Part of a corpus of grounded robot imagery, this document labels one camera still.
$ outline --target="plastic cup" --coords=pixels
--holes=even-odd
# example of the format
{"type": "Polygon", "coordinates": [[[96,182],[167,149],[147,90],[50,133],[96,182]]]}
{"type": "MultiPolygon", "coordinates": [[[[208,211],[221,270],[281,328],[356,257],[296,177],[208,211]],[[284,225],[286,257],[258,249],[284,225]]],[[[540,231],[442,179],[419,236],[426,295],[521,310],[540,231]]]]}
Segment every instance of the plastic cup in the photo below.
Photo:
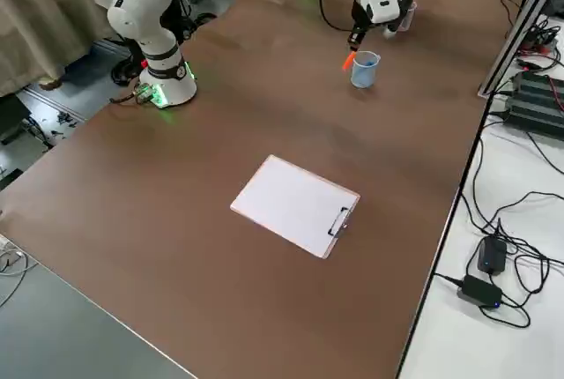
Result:
{"type": "Polygon", "coordinates": [[[357,88],[368,88],[376,77],[380,57],[371,51],[357,52],[352,61],[351,83],[357,88]]]}
{"type": "Polygon", "coordinates": [[[399,24],[399,28],[397,29],[399,32],[404,33],[412,25],[413,14],[415,13],[415,9],[417,9],[417,3],[413,2],[409,10],[405,14],[404,20],[402,20],[402,23],[399,24]]]}

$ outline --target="orange marker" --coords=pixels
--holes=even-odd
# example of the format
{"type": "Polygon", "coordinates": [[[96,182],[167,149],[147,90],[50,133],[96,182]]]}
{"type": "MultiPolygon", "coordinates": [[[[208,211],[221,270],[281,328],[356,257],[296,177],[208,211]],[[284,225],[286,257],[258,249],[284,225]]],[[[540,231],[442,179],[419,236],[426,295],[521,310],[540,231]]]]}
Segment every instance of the orange marker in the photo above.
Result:
{"type": "Polygon", "coordinates": [[[353,65],[354,57],[356,56],[356,51],[352,51],[351,54],[345,59],[343,63],[343,71],[346,71],[353,65]]]}

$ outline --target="red cable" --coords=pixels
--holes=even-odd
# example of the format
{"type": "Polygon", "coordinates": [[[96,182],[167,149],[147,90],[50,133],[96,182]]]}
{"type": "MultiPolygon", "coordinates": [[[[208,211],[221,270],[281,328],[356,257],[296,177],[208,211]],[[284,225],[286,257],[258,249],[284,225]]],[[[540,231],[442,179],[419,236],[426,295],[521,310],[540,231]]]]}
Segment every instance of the red cable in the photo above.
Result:
{"type": "Polygon", "coordinates": [[[548,75],[546,75],[546,77],[548,78],[548,83],[550,84],[550,87],[553,90],[554,100],[556,101],[556,104],[558,104],[560,110],[564,112],[564,104],[562,104],[562,102],[558,98],[558,93],[556,92],[556,87],[554,86],[553,79],[550,78],[548,75]]]}

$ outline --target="table surface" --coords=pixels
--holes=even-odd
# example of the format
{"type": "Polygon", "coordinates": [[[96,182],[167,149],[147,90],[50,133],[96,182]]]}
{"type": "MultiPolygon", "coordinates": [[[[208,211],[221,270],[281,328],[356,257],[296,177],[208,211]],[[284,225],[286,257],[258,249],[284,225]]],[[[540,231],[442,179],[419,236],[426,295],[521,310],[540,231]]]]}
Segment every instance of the table surface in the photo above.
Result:
{"type": "Polygon", "coordinates": [[[0,233],[199,377],[392,377],[505,22],[417,2],[367,35],[360,91],[317,0],[238,0],[183,46],[190,104],[102,110],[0,195],[0,233]],[[272,153],[361,194],[327,260],[229,210],[272,153]]]}
{"type": "MultiPolygon", "coordinates": [[[[555,25],[563,27],[564,22],[551,21],[551,26],[555,25]]],[[[559,49],[563,51],[561,37],[562,33],[559,34],[559,49]]],[[[541,57],[527,59],[541,66],[550,63],[541,57]]],[[[506,77],[510,78],[518,71],[512,66],[506,77]]],[[[564,79],[564,69],[560,66],[546,74],[564,79]]],[[[492,106],[493,112],[504,109],[501,101],[504,97],[498,96],[497,99],[492,106]]],[[[496,121],[499,118],[490,117],[486,124],[496,121]]],[[[547,137],[534,137],[546,156],[562,169],[564,144],[547,137]]],[[[548,166],[521,131],[494,125],[483,131],[482,139],[485,143],[484,162],[476,182],[476,195],[480,209],[488,218],[497,208],[515,202],[531,190],[564,195],[562,175],[548,166]]],[[[479,152],[472,159],[469,178],[474,176],[478,163],[479,152]]],[[[464,194],[471,196],[471,180],[464,185],[464,194]]],[[[563,203],[554,198],[533,197],[505,211],[501,219],[510,234],[525,238],[546,256],[564,260],[562,206],[563,203]]],[[[474,219],[479,219],[475,209],[472,215],[474,219]]],[[[468,211],[460,200],[436,271],[461,278],[482,236],[471,225],[468,211]]],[[[471,274],[486,279],[475,264],[471,274]]],[[[496,283],[506,294],[523,301],[525,295],[517,283],[513,263],[508,263],[506,269],[496,278],[496,283]]],[[[538,285],[538,267],[522,265],[519,271],[531,288],[538,285]]],[[[559,348],[564,346],[562,289],[564,269],[551,264],[545,288],[526,306],[531,316],[530,328],[517,330],[486,319],[475,306],[458,299],[451,284],[435,277],[422,306],[399,378],[560,378],[564,371],[564,360],[559,352],[559,348]]],[[[500,313],[511,322],[522,324],[524,321],[518,312],[510,308],[501,308],[500,313]]]]}

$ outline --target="white table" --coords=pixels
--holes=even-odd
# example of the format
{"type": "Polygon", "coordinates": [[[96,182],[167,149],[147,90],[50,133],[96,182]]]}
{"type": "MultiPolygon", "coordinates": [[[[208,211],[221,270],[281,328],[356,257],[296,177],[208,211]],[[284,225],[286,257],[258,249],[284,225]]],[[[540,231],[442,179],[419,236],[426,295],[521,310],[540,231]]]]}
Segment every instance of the white table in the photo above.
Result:
{"type": "MultiPolygon", "coordinates": [[[[550,63],[537,60],[536,63],[543,65],[550,63]]],[[[564,78],[563,68],[547,73],[554,78],[564,78]]],[[[493,111],[498,109],[499,103],[494,104],[493,111]]],[[[490,116],[486,124],[498,120],[490,116]]],[[[564,169],[564,142],[538,135],[533,137],[547,157],[564,169]]],[[[497,208],[515,202],[531,190],[564,196],[564,175],[553,170],[541,158],[520,130],[498,124],[486,128],[482,138],[485,144],[484,164],[477,182],[477,200],[488,218],[497,208]]],[[[471,204],[471,179],[478,161],[479,152],[476,152],[464,185],[464,194],[471,204]]],[[[466,263],[483,234],[470,223],[462,199],[454,210],[436,271],[461,279],[466,263]]],[[[473,215],[474,219],[479,219],[475,211],[473,215]]],[[[533,197],[503,212],[501,219],[508,233],[523,237],[550,258],[564,260],[563,202],[555,198],[533,197]]],[[[530,287],[538,285],[537,266],[520,268],[524,281],[530,287]]],[[[471,274],[487,280],[487,275],[476,268],[476,259],[471,274]]],[[[518,285],[512,261],[507,261],[506,271],[495,281],[506,294],[518,302],[523,300],[525,294],[518,285]]],[[[399,379],[562,378],[564,268],[551,265],[544,290],[539,295],[533,295],[525,308],[531,316],[531,326],[525,330],[511,328],[487,319],[476,306],[456,296],[454,285],[432,277],[399,379]]],[[[523,321],[512,308],[501,307],[499,310],[506,314],[504,318],[512,322],[523,321]]]]}

